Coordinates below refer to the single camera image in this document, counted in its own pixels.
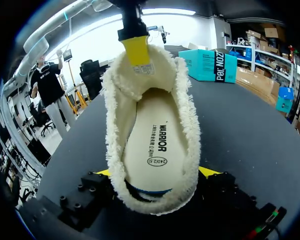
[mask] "ceiling light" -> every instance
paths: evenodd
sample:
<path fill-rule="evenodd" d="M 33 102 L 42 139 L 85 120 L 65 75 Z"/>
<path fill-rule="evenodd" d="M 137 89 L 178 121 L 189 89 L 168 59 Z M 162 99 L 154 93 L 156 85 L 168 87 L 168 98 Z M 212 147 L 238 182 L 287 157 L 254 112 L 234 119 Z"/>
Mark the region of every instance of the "ceiling light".
<path fill-rule="evenodd" d="M 181 15 L 194 15 L 196 12 L 191 10 L 184 10 L 184 9 L 177 9 L 177 8 L 148 8 L 142 10 L 143 15 L 148 14 L 181 14 Z M 104 19 L 101 19 L 99 21 L 96 21 L 86 27 L 81 28 L 79 31 L 68 37 L 66 40 L 64 40 L 61 44 L 59 44 L 54 50 L 49 52 L 46 55 L 46 60 L 51 59 L 51 57 L 56 53 L 57 49 L 61 49 L 65 46 L 67 46 L 69 43 L 71 43 L 73 40 L 77 39 L 78 37 L 92 31 L 93 29 L 96 29 L 102 25 L 109 24 L 111 22 L 121 20 L 122 15 L 117 14 L 110 17 L 106 17 Z"/>
<path fill-rule="evenodd" d="M 194 15 L 196 12 L 191 10 L 177 9 L 177 8 L 148 8 L 143 9 L 142 13 L 147 14 L 182 14 L 182 15 Z"/>

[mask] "shelf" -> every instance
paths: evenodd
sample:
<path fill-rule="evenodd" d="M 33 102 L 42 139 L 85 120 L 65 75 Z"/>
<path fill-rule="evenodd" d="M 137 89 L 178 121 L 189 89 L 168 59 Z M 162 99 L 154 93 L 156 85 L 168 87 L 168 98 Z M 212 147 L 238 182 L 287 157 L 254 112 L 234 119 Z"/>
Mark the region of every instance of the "shelf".
<path fill-rule="evenodd" d="M 234 44 L 227 44 L 226 47 L 232 47 L 232 48 L 245 48 L 245 49 L 251 49 L 251 46 L 243 46 L 243 45 L 234 45 Z"/>
<path fill-rule="evenodd" d="M 244 61 L 244 62 L 247 62 L 247 63 L 251 63 L 251 61 L 249 61 L 249 60 L 247 60 L 247 59 L 243 59 L 243 58 L 239 58 L 239 57 L 237 57 L 236 59 L 241 60 L 241 61 Z"/>
<path fill-rule="evenodd" d="M 262 50 L 259 50 L 259 49 L 255 49 L 255 51 L 258 52 L 258 53 L 261 53 L 261 54 L 269 55 L 269 56 L 274 57 L 276 59 L 280 59 L 281 61 L 284 61 L 284 62 L 288 63 L 289 65 L 291 65 L 291 61 L 289 61 L 288 59 L 285 59 L 281 56 L 275 55 L 271 52 L 262 51 Z"/>
<path fill-rule="evenodd" d="M 280 72 L 280 71 L 274 70 L 274 69 L 272 69 L 272 68 L 269 67 L 269 66 L 266 66 L 266 65 L 263 65 L 263 64 L 260 64 L 260 63 L 257 63 L 257 62 L 255 62 L 254 64 L 255 64 L 256 66 L 259 66 L 259 67 L 263 67 L 263 68 L 265 68 L 265 69 L 268 69 L 269 71 L 274 72 L 275 74 L 278 74 L 278 75 L 280 75 L 281 77 L 284 77 L 284 78 L 286 78 L 286 79 L 288 79 L 288 80 L 290 81 L 289 77 L 288 77 L 287 75 L 285 75 L 284 73 Z"/>

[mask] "fleece lining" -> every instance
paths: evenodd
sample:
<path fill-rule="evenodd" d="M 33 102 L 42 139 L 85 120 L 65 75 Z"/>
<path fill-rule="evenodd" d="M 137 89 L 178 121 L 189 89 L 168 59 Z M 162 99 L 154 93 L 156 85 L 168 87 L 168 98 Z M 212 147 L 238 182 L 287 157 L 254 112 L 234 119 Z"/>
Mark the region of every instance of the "fleece lining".
<path fill-rule="evenodd" d="M 198 182 L 200 161 L 200 126 L 193 98 L 188 95 L 191 82 L 185 60 L 172 58 L 168 51 L 148 45 L 148 51 L 155 74 L 135 74 L 126 53 L 122 53 L 104 74 L 102 93 L 105 98 L 106 114 L 106 160 L 111 173 L 111 183 L 124 204 L 139 213 L 162 214 L 183 206 L 192 197 Z M 124 145 L 118 128 L 118 96 L 137 102 L 149 88 L 159 88 L 170 92 L 178 108 L 179 120 L 187 140 L 183 176 L 175 187 L 153 202 L 135 199 L 127 189 L 125 166 L 121 161 Z"/>

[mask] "black t-shirt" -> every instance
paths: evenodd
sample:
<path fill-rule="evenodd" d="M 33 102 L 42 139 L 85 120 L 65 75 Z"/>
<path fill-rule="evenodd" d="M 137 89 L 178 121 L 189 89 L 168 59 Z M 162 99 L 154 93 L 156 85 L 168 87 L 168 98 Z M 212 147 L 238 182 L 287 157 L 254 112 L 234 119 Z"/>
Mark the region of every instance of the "black t-shirt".
<path fill-rule="evenodd" d="M 50 67 L 43 73 L 40 73 L 37 69 L 34 71 L 31 77 L 31 91 L 35 83 L 38 83 L 38 91 L 40 93 L 41 100 L 45 107 L 49 106 L 57 99 L 64 95 L 60 83 L 56 74 L 60 74 L 58 64 L 49 62 Z"/>

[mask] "yellow tripod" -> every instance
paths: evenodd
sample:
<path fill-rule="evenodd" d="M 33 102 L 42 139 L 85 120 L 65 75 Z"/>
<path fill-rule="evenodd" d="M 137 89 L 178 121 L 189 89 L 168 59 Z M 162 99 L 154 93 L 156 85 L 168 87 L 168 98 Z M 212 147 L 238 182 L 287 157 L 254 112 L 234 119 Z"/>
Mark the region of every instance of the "yellow tripod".
<path fill-rule="evenodd" d="M 63 87 L 63 85 L 62 85 L 62 80 L 61 80 L 60 75 L 59 75 L 59 81 L 60 81 L 61 88 L 62 88 L 62 90 L 64 91 L 65 89 L 64 89 L 64 87 Z M 72 103 L 71 103 L 71 101 L 70 101 L 68 95 L 67 95 L 66 93 L 64 93 L 64 96 L 65 96 L 65 98 L 66 98 L 68 104 L 69 104 L 70 107 L 72 108 L 73 112 L 75 113 L 75 115 L 78 115 L 77 109 L 72 105 Z"/>
<path fill-rule="evenodd" d="M 77 86 L 75 84 L 75 79 L 74 79 L 74 76 L 72 74 L 71 67 L 70 67 L 70 60 L 68 61 L 68 65 L 69 65 L 69 70 L 70 70 L 70 74 L 71 74 L 71 78 L 72 78 L 72 82 L 73 82 L 73 86 L 74 86 L 74 108 L 77 109 L 77 96 L 78 96 L 81 108 L 85 109 L 88 105 L 87 105 L 86 101 L 84 100 L 84 98 L 82 97 L 80 91 L 78 91 L 78 89 L 77 89 Z"/>

